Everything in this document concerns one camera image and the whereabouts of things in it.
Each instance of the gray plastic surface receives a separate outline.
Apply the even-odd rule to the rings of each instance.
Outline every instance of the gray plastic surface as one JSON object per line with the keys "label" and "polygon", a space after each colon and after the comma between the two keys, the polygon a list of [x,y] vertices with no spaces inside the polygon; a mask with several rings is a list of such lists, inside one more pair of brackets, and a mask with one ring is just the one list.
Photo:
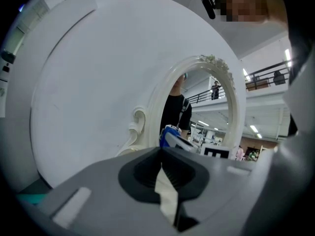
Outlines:
{"label": "gray plastic surface", "polygon": [[140,203],[118,182],[121,167],[152,148],[94,163],[55,188],[38,208],[52,216],[80,187],[92,191],[70,230],[95,235],[173,235],[177,231],[160,212],[159,204]]}
{"label": "gray plastic surface", "polygon": [[[182,235],[257,235],[283,216],[314,176],[314,134],[296,136],[276,150],[264,150],[257,162],[201,156],[172,148],[171,153],[206,167],[210,180],[186,214],[200,223]],[[70,230],[81,235],[179,234],[159,205],[135,201],[120,187],[118,172],[125,163],[149,152],[144,149],[95,163],[54,189],[38,208],[52,216],[79,187],[91,189]],[[236,174],[238,169],[248,174]]]}

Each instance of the blue object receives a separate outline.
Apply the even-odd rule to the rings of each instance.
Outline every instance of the blue object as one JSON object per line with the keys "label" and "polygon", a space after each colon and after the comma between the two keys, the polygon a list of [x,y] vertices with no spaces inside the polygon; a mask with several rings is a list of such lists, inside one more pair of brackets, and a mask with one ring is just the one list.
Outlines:
{"label": "blue object", "polygon": [[26,201],[30,204],[36,205],[39,204],[45,196],[46,194],[17,194],[16,198],[19,201]]}
{"label": "blue object", "polygon": [[162,134],[162,137],[161,137],[161,140],[159,142],[159,146],[162,148],[162,147],[169,147],[169,144],[167,143],[167,141],[165,140],[165,135],[166,133],[171,133],[173,134],[174,136],[180,136],[180,133],[176,130],[176,129],[173,129],[171,127],[166,127],[163,131],[163,134]]}

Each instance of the ceiling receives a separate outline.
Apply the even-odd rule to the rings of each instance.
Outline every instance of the ceiling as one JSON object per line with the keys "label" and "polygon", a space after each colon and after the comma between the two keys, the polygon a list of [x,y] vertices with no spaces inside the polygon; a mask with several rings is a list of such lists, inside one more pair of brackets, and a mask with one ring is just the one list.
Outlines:
{"label": "ceiling", "polygon": [[[217,128],[218,132],[227,130],[228,110],[192,113],[192,121],[201,120],[209,124],[208,128]],[[250,128],[254,125],[266,140],[286,137],[290,124],[290,112],[285,105],[247,107],[243,135],[257,138]]]}
{"label": "ceiling", "polygon": [[183,89],[185,91],[191,89],[192,87],[200,84],[201,82],[207,80],[209,81],[209,77],[211,74],[209,74],[205,70],[194,70],[188,73],[188,77],[183,83]]}
{"label": "ceiling", "polygon": [[242,22],[224,22],[220,17],[211,20],[203,7],[201,0],[173,0],[195,12],[207,21],[229,44],[240,59],[249,54],[252,49],[284,32],[276,23],[252,24]]}

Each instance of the white panel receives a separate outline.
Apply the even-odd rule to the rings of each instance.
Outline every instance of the white panel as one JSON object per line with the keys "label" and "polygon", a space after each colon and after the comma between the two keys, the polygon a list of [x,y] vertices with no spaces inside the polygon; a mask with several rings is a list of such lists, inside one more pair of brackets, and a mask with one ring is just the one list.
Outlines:
{"label": "white panel", "polygon": [[49,56],[34,97],[34,153],[52,186],[115,156],[128,139],[133,108],[148,106],[158,82],[187,57],[213,54],[226,61],[244,121],[239,62],[204,20],[171,0],[96,1],[98,10]]}
{"label": "white panel", "polygon": [[5,149],[9,167],[7,175],[15,189],[31,184],[37,175],[30,143],[30,111],[32,94],[47,57],[82,17],[96,9],[95,0],[66,0],[56,6],[26,37],[20,48],[10,75],[6,98],[6,134],[0,144]]}

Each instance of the fluorescent light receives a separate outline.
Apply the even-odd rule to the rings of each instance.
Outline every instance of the fluorescent light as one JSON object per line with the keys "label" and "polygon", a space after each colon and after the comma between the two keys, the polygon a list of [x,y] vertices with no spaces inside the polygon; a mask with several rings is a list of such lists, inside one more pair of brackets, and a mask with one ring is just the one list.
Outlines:
{"label": "fluorescent light", "polygon": [[[285,50],[285,56],[286,56],[286,60],[290,60],[291,59],[291,55],[290,55],[290,50],[289,49],[286,49]],[[291,67],[292,66],[292,62],[289,62],[287,64],[288,67]]]}
{"label": "fluorescent light", "polygon": [[258,130],[256,129],[256,127],[254,125],[251,125],[251,129],[255,132],[258,133]]}
{"label": "fluorescent light", "polygon": [[22,10],[23,10],[23,8],[24,8],[24,5],[25,5],[25,4],[21,5],[21,7],[19,8],[19,12],[22,12]]}
{"label": "fluorescent light", "polygon": [[208,124],[206,124],[206,123],[204,123],[204,122],[202,122],[202,121],[198,121],[199,123],[202,123],[203,125],[206,125],[206,126],[209,126]]}
{"label": "fluorescent light", "polygon": [[251,78],[248,76],[248,73],[247,73],[247,71],[243,68],[243,73],[244,73],[244,75],[246,76],[246,79],[248,80],[248,81],[251,81]]}

